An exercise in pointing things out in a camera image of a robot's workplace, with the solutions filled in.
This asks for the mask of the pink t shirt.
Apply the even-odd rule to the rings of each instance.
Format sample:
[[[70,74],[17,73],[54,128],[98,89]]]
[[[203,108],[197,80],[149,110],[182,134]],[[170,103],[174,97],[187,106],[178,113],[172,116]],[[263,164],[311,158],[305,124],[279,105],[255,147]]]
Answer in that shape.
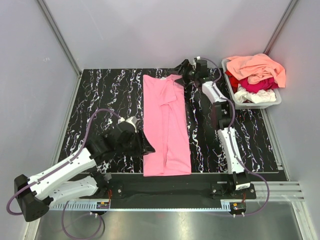
[[[143,131],[155,149],[143,157],[145,177],[191,174],[185,89],[180,76],[143,76]]]

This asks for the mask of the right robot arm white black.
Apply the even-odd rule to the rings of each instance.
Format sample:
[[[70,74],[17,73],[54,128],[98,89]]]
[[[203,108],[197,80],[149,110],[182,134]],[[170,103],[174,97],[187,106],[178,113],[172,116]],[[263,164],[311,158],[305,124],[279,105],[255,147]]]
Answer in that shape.
[[[235,106],[218,88],[214,79],[208,73],[208,60],[201,57],[193,59],[190,63],[184,59],[182,63],[173,69],[173,72],[180,75],[175,82],[183,87],[189,84],[198,85],[201,92],[211,103],[211,121],[222,143],[227,161],[228,180],[226,187],[222,190],[212,190],[213,196],[227,196],[232,198],[246,199],[250,192],[251,181],[248,171],[243,167],[241,155],[236,140],[236,130],[234,128]]]

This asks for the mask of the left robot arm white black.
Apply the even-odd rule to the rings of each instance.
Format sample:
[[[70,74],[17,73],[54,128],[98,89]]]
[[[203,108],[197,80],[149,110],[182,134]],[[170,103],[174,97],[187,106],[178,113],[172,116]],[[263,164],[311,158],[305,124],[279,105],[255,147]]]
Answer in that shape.
[[[137,119],[121,120],[115,127],[90,137],[75,153],[47,170],[14,179],[14,197],[26,222],[33,222],[52,207],[73,199],[108,193],[108,183],[98,172],[71,181],[83,171],[95,168],[115,155],[142,157],[155,153],[144,131],[136,127]]]

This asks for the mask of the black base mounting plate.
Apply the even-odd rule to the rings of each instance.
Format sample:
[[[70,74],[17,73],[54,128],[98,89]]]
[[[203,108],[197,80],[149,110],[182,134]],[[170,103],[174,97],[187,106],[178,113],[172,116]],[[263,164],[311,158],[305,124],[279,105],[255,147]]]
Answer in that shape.
[[[108,188],[111,197],[102,196],[104,200],[122,200],[126,202],[160,201],[184,203],[200,203],[207,206],[210,201],[230,200],[240,202],[241,199],[213,195],[212,190],[221,191],[227,186],[226,173],[193,173],[181,176],[144,177],[141,173],[114,173]],[[246,194],[245,200],[257,198],[254,186]]]

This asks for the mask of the magenta red shirt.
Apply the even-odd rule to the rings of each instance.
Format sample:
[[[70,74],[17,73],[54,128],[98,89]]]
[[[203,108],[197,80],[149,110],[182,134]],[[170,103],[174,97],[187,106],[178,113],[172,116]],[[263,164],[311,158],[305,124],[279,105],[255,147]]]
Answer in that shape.
[[[226,70],[225,73],[228,76],[233,93],[238,91],[239,86],[243,87],[247,92],[255,94],[260,90],[267,91],[279,88],[273,77],[264,79],[256,84],[250,84],[248,78],[238,80],[228,70]]]

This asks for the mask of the white plastic laundry basket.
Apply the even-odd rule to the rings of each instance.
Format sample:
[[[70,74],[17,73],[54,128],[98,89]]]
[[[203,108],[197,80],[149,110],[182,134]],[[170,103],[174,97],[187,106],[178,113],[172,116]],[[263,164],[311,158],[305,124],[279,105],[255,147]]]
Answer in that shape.
[[[227,76],[228,59],[224,58],[221,62],[224,78],[228,87],[229,96],[234,101],[236,110],[244,109],[266,109],[270,106],[279,105],[282,98],[278,89],[260,90],[258,93],[248,92],[241,85],[238,86],[234,93],[230,79]]]

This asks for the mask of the peach orange shirt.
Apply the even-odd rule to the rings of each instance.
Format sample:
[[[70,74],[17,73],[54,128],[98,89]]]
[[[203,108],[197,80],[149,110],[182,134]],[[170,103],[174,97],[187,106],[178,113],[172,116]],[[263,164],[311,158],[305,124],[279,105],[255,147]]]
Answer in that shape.
[[[274,78],[278,87],[286,87],[285,68],[264,53],[252,56],[231,56],[226,59],[228,72],[237,80],[247,79],[249,84],[255,85],[265,79]]]

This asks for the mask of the white cream shirt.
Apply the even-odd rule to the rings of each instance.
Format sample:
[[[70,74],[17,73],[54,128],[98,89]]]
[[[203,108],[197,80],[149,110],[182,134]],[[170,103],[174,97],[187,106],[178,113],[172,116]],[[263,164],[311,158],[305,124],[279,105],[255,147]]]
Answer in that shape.
[[[254,104],[275,102],[276,94],[273,90],[259,90],[257,93],[249,92],[244,87],[238,86],[237,92],[234,93],[235,100],[239,103],[249,101]]]

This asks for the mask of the right aluminium corner post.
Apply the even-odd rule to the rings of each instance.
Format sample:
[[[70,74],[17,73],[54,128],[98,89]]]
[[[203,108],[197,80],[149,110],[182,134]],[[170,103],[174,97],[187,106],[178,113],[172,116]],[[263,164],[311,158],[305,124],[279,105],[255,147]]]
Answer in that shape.
[[[267,42],[267,45],[264,48],[263,53],[265,55],[269,55],[272,51],[274,45],[276,44],[279,36],[281,35],[286,23],[288,22],[289,18],[291,17],[292,13],[294,12],[299,0],[290,0],[286,9],[284,10],[277,26],[275,27],[270,39]]]

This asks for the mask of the aluminium corner post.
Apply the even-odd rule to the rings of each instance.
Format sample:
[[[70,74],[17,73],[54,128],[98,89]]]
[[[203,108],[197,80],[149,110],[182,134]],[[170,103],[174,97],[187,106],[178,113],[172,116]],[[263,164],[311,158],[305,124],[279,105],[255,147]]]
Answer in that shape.
[[[47,5],[45,0],[36,0],[35,2],[37,3],[40,11],[44,15],[44,18],[46,19],[51,31],[53,32],[53,35],[55,36],[58,44],[60,45],[62,51],[64,52],[64,55],[66,56],[68,62],[70,63],[73,71],[79,77],[82,73],[82,70],[78,66],[72,52],[70,51],[70,48],[68,47],[60,29],[59,29],[59,26],[56,23],[55,18],[49,9],[49,6]]]
[[[286,9],[284,10],[277,26],[275,27],[270,39],[267,42],[267,45],[264,48],[263,53],[265,55],[269,55],[272,51],[274,45],[276,44],[279,36],[281,35],[286,23],[288,22],[289,18],[291,17],[292,13],[294,12],[299,0],[290,0]]]

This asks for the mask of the left aluminium corner post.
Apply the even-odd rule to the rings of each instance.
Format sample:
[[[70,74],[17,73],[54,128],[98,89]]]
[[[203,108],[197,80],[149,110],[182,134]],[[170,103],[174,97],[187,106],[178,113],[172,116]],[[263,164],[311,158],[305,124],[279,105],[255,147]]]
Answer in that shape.
[[[37,3],[40,11],[44,15],[44,18],[46,19],[51,31],[53,32],[53,35],[55,36],[58,44],[60,45],[62,51],[64,52],[64,55],[66,56],[68,62],[70,63],[73,71],[79,77],[82,73],[82,70],[78,66],[72,52],[70,51],[70,48],[68,47],[60,29],[59,29],[59,26],[56,23],[55,18],[49,9],[49,6],[47,5],[45,0],[36,0],[35,2]]]

